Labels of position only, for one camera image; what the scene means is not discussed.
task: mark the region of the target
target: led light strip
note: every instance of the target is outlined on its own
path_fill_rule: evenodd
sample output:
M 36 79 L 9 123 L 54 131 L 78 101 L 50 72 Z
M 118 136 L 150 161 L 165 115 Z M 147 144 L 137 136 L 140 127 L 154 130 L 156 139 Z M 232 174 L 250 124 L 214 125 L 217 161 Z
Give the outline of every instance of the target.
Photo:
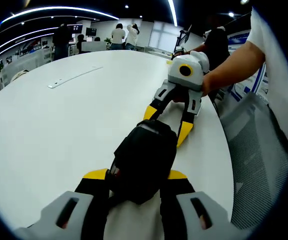
M 41 38 L 41 37 L 48 36 L 48 35 L 52 35 L 52 34 L 54 34 L 54 33 L 48 33 L 48 34 L 44 34 L 44 35 L 41 35 L 41 36 L 35 36 L 35 37 L 30 38 L 30 39 L 27 39 L 27 40 L 24 40 L 24 41 L 20 41 L 20 42 L 14 44 L 13 46 L 10 46 L 10 47 L 6 48 L 5 50 L 1 51 L 1 52 L 0 52 L 0 55 L 1 55 L 2 53 L 4 53 L 5 51 L 7 51 L 7 50 L 9 50 L 9 49 L 11 49 L 11 48 L 19 45 L 19 44 L 22 44 L 22 43 L 27 42 L 27 41 L 32 40 L 32 39 L 37 39 L 37 38 Z
M 14 19 L 16 17 L 19 17 L 19 16 L 22 16 L 22 15 L 25 15 L 25 14 L 29 14 L 29 13 L 34 13 L 34 12 L 38 12 L 38 11 L 44 11 L 44 10 L 54 10 L 54 9 L 67 9 L 67 10 L 78 10 L 78 11 L 84 11 L 84 12 L 89 12 L 89 13 L 94 13 L 94 14 L 100 14 L 100 15 L 103 15 L 103 16 L 106 16 L 106 17 L 109 17 L 109 18 L 112 18 L 112 19 L 116 19 L 116 20 L 119 20 L 118 17 L 116 16 L 112 16 L 112 15 L 109 15 L 109 14 L 106 14 L 104 12 L 100 12 L 100 11 L 95 11 L 95 10 L 91 10 L 91 9 L 87 9 L 87 8 L 81 8 L 81 7 L 74 7 L 74 6 L 44 6 L 44 7 L 38 7 L 38 8 L 34 8 L 34 9 L 30 9 L 30 10 L 26 10 L 26 11 L 22 11 L 22 12 L 19 12 L 17 14 L 14 14 L 13 16 L 10 16 L 6 19 L 4 19 L 2 23 L 5 23 L 6 21 L 10 20 L 10 19 Z
M 83 26 L 83 24 L 68 24 L 67 26 Z M 12 40 L 9 40 L 9 41 L 3 43 L 3 44 L 0 46 L 0 48 L 3 47 L 3 46 L 5 46 L 6 44 L 9 44 L 10 42 L 12 42 L 12 41 L 14 41 L 14 40 L 16 40 L 16 39 L 20 39 L 20 38 L 25 37 L 25 36 L 27 36 L 27 35 L 35 34 L 35 33 L 41 32 L 41 31 L 51 30 L 51 29 L 58 29 L 58 28 L 59 28 L 58 26 L 55 26 L 55 27 L 45 28 L 45 29 L 41 29 L 41 30 L 37 30 L 37 31 L 32 31 L 32 32 L 26 33 L 26 34 L 24 34 L 24 35 L 17 36 L 16 38 L 13 38 Z
M 35 34 L 35 33 L 41 32 L 41 31 L 46 31 L 46 30 L 51 30 L 51 29 L 58 29 L 58 27 L 57 27 L 57 26 L 56 26 L 56 27 L 50 27 L 50 28 L 45 28 L 45 29 L 41 29 L 41 30 L 37 30 L 37 31 L 32 31 L 32 32 L 26 33 L 26 34 L 24 34 L 24 35 L 18 36 L 18 37 L 16 37 L 16 38 L 13 38 L 12 40 L 9 40 L 9 41 L 3 43 L 3 44 L 0 46 L 0 48 L 3 47 L 3 46 L 5 46 L 6 44 L 9 44 L 10 42 L 12 42 L 12 41 L 14 41 L 14 40 L 16 40 L 16 39 L 20 39 L 20 38 L 25 37 L 25 36 L 30 35 L 30 34 Z
M 175 13 L 175 7 L 174 7 L 173 0 L 168 0 L 168 3 L 169 3 L 170 11 L 172 12 L 172 15 L 173 15 L 174 26 L 177 27 L 178 26 L 178 20 L 176 19 L 176 13 Z

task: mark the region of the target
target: white sleeve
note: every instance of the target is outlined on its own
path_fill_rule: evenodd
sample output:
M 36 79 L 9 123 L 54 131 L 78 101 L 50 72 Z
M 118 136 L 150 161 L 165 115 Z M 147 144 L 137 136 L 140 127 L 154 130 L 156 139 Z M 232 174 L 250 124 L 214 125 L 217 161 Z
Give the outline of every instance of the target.
M 250 16 L 250 28 L 251 29 L 250 29 L 250 33 L 248 35 L 247 41 L 256 45 L 265 54 L 262 21 L 263 20 L 260 17 L 260 15 L 253 8 L 251 12 L 251 16 Z

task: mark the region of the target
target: gray mesh chair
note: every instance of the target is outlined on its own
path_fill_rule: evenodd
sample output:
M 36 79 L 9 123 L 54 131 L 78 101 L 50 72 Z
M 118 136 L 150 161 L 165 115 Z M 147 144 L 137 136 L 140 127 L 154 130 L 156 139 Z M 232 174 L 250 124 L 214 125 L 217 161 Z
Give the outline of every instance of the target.
M 275 203 L 288 175 L 288 142 L 265 103 L 253 92 L 220 118 L 232 161 L 231 222 L 256 227 Z

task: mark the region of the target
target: black ceiling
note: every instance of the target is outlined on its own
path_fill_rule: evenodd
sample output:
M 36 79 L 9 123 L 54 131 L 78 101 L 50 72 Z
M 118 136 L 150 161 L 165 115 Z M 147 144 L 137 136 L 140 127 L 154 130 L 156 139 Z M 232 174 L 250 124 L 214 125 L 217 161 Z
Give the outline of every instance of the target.
M 19 12 L 38 7 L 69 6 L 92 9 L 118 18 L 138 19 L 143 16 L 143 21 L 161 21 L 173 23 L 173 17 L 168 0 L 21 0 L 27 6 Z M 250 28 L 250 15 L 242 17 L 232 23 L 234 18 L 229 17 L 228 12 L 244 15 L 251 11 L 251 5 L 241 5 L 241 0 L 173 0 L 178 25 L 187 29 L 192 24 L 192 32 L 200 36 L 211 27 L 207 23 L 209 15 L 216 14 L 221 25 L 226 25 L 228 34 Z M 5 14 L 5 18 L 11 16 L 11 12 Z M 61 23 L 75 24 L 83 18 L 95 18 L 98 21 L 114 20 L 112 18 L 76 10 L 47 10 L 26 14 L 2 23 L 0 26 L 0 44 L 17 36 L 32 31 L 58 27 Z

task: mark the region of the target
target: person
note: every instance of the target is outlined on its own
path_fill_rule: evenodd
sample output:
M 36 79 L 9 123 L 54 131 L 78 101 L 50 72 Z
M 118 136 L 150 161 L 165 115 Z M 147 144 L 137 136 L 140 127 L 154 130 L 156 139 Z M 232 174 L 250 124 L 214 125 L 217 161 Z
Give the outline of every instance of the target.
M 123 49 L 123 39 L 125 38 L 125 31 L 123 30 L 123 25 L 121 23 L 116 25 L 116 29 L 112 31 L 112 44 L 110 46 L 111 50 L 122 50 Z
M 77 36 L 77 49 L 78 49 L 78 54 L 82 54 L 82 43 L 83 42 L 86 42 L 86 40 L 84 40 L 84 35 L 83 34 L 80 34 Z
M 288 62 L 269 25 L 253 8 L 245 44 L 204 76 L 203 94 L 251 77 L 266 62 L 268 106 L 288 140 Z
M 211 30 L 206 31 L 203 35 L 205 42 L 200 46 L 187 51 L 184 54 L 190 54 L 191 51 L 203 52 L 206 54 L 209 61 L 209 70 L 212 71 L 222 64 L 229 56 L 229 40 L 226 30 L 220 25 L 216 15 L 211 15 L 207 18 L 207 23 L 211 26 Z M 212 103 L 215 102 L 218 89 L 208 93 Z
M 69 42 L 72 39 L 72 34 L 66 23 L 63 23 L 53 36 L 55 46 L 54 61 L 63 59 L 69 56 Z
M 128 35 L 126 38 L 125 49 L 126 50 L 134 50 L 136 43 L 138 42 L 140 30 L 139 30 L 138 25 L 136 23 L 134 23 L 133 25 L 128 25 L 127 30 L 128 30 Z

